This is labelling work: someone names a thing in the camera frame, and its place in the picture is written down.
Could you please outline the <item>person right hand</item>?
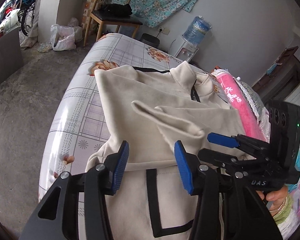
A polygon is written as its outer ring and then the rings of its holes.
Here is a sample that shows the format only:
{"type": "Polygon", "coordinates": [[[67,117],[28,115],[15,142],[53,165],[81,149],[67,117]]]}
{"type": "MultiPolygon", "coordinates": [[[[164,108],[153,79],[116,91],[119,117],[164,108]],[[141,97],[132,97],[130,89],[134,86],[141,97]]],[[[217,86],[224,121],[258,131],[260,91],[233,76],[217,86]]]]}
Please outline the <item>person right hand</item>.
{"type": "Polygon", "coordinates": [[[272,216],[275,216],[285,207],[287,202],[286,198],[288,196],[288,187],[286,185],[284,185],[280,190],[271,191],[266,195],[264,195],[262,191],[256,192],[262,200],[272,202],[272,205],[268,209],[272,216]]]}

